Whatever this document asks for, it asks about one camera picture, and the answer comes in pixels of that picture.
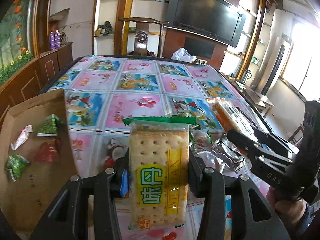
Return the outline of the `person's right hand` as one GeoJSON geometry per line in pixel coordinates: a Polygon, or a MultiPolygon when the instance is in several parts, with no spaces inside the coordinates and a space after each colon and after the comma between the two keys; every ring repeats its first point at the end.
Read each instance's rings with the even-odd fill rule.
{"type": "Polygon", "coordinates": [[[299,236],[306,230],[310,209],[304,199],[297,201],[280,199],[276,196],[273,187],[269,187],[266,199],[280,217],[289,234],[299,236]]]}

